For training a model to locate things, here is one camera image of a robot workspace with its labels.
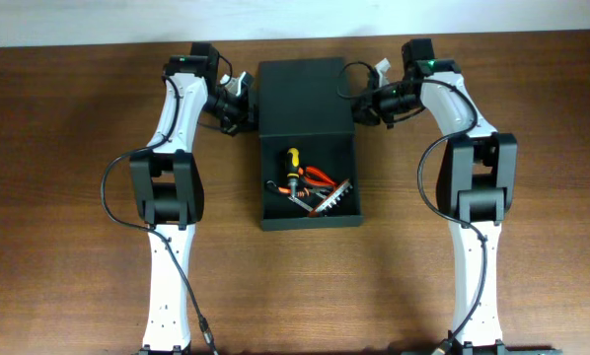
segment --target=yellow screwdriver handle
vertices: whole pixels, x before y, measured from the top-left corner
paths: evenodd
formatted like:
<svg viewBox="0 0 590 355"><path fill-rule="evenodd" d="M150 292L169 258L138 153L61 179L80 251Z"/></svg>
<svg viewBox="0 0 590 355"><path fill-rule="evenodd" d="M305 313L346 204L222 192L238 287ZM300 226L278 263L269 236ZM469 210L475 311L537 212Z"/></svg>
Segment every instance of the yellow screwdriver handle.
<svg viewBox="0 0 590 355"><path fill-rule="evenodd" d="M299 151L291 148L286 152L286 177L299 178Z"/></svg>

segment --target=white wall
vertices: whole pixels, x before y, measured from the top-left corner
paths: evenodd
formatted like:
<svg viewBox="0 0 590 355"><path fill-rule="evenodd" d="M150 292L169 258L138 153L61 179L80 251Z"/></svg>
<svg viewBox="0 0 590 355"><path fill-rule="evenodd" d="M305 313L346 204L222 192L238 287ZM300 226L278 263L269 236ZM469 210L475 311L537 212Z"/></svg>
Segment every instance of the white wall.
<svg viewBox="0 0 590 355"><path fill-rule="evenodd" d="M590 0L0 0L0 46L590 29Z"/></svg>

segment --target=red pliers handle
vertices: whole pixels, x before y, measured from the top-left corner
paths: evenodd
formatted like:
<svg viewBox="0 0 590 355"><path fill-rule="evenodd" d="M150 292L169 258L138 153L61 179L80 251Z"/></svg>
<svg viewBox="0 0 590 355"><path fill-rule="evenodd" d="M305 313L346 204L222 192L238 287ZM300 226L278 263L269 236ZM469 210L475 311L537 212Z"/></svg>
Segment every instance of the red pliers handle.
<svg viewBox="0 0 590 355"><path fill-rule="evenodd" d="M315 167L299 169L300 181L311 187L328 187L334 189L336 182Z"/></svg>

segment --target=box lid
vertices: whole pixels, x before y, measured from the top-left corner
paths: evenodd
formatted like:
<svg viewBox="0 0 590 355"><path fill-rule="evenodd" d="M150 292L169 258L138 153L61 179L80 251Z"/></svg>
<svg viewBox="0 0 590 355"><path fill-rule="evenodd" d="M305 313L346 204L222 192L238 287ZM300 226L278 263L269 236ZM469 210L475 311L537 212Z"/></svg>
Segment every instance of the box lid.
<svg viewBox="0 0 590 355"><path fill-rule="evenodd" d="M285 60L259 65L259 136L354 134L342 58Z"/></svg>

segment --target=orange pliers handle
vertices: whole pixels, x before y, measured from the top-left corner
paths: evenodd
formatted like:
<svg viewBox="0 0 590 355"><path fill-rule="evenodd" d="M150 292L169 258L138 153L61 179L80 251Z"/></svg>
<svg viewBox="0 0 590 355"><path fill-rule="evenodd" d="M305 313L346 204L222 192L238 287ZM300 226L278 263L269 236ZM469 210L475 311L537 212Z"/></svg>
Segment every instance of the orange pliers handle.
<svg viewBox="0 0 590 355"><path fill-rule="evenodd" d="M290 195L291 194L290 188L278 186L274 181L269 180L266 182L265 185L266 185L266 188L268 188L272 192L283 194L283 195ZM308 197L310 195L311 195L311 191L306 187L304 187L301 190L298 190L296 193L296 196L298 198L304 198L304 197Z"/></svg>
<svg viewBox="0 0 590 355"><path fill-rule="evenodd" d="M315 167L299 169L300 180L312 187L336 187L336 182Z"/></svg>

